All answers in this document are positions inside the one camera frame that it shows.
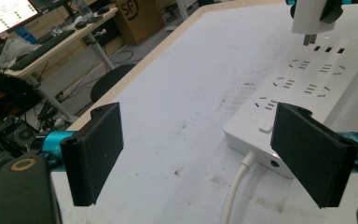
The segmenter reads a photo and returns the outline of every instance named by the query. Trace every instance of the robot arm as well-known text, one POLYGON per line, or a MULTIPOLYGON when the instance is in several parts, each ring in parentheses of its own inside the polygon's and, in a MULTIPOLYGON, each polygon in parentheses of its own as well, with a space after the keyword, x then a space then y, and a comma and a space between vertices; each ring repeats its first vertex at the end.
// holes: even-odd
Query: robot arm
POLYGON ((334 29, 343 13, 342 5, 357 3, 358 0, 286 0, 292 6, 292 32, 305 35, 304 45, 314 44, 317 34, 334 29))

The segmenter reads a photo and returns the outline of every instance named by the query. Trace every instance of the black office chair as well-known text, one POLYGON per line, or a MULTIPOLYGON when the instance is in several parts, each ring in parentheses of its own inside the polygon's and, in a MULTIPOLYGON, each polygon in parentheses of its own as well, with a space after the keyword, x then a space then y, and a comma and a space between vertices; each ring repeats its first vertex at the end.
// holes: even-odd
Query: black office chair
POLYGON ((91 89, 90 98, 92 102, 97 102, 107 91, 116 85, 136 64, 123 64, 101 77, 91 89))

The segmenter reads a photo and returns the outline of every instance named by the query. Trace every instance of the wooden desk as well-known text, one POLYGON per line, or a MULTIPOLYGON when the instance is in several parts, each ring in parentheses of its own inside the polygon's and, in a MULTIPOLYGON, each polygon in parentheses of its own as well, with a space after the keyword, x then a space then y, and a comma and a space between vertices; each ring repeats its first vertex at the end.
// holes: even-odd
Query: wooden desk
MULTIPOLYGON (((218 223, 243 155, 223 127, 303 35, 290 8, 236 1, 201 8, 99 102, 120 102, 124 149, 95 206, 73 207, 66 174, 53 174, 65 223, 218 223)), ((358 5, 330 37, 358 38, 358 5)), ((71 126, 77 130, 89 112, 71 126)), ((358 90, 335 131, 358 131, 358 90)), ((358 175, 339 208, 319 209, 296 179, 255 164, 232 223, 356 223, 358 175)))
POLYGON ((113 16, 115 16, 117 12, 117 8, 113 7, 110 9, 109 12, 102 15, 102 18, 99 21, 96 21, 94 23, 88 24, 86 27, 80 30, 76 30, 72 35, 67 37, 65 40, 63 40, 60 44, 58 44, 56 47, 48 51, 46 54, 44 54, 42 57, 38 58, 36 61, 25 67, 24 69, 20 71, 12 71, 10 69, 7 69, 4 71, 5 75, 10 77, 18 77, 18 78, 24 78, 27 80, 30 84, 34 85, 38 91, 47 98, 47 100, 56 107, 60 112, 63 114, 63 118, 68 122, 75 122, 77 120, 77 117, 73 116, 66 108, 64 108, 60 102, 57 101, 57 99, 54 97, 54 95, 50 94, 44 86, 39 83, 38 80, 36 80, 34 77, 30 76, 32 72, 41 64, 44 64, 48 62, 52 57, 54 57, 57 53, 67 48, 72 43, 80 40, 84 36, 86 36, 92 46, 92 49, 95 51, 95 53, 103 60, 104 64, 109 70, 114 69, 114 66, 109 61, 109 58, 104 53, 101 46, 98 44, 98 42, 95 40, 94 36, 90 33, 95 28, 102 25, 107 20, 111 19, 113 16))

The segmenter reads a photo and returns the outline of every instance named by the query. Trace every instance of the cable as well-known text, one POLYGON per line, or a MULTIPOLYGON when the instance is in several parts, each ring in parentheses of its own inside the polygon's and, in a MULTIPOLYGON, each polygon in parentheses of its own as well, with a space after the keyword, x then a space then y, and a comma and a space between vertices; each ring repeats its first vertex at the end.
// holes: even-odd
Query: cable
POLYGON ((246 174, 246 172, 249 170, 249 168, 252 166, 252 164, 255 161, 255 158, 257 155, 252 150, 249 150, 248 154, 246 154, 246 157, 241 161, 241 167, 237 171, 237 174, 235 175, 234 181, 231 184, 226 204, 225 204, 225 210, 223 212, 222 218, 220 220, 220 224, 228 224, 229 218, 231 215, 232 205, 234 204, 235 195, 237 193, 238 186, 240 185, 240 182, 242 181, 243 176, 246 174))

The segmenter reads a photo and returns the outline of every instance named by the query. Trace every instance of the white power strip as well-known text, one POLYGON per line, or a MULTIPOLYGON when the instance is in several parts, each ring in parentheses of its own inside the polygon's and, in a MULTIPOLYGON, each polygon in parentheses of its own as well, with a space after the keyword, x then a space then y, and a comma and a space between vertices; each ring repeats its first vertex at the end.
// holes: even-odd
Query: white power strip
POLYGON ((294 178, 270 146, 277 103, 307 108, 329 127, 357 84, 358 40, 319 38, 300 46, 228 121, 227 144, 243 154, 254 151, 258 162, 294 178))

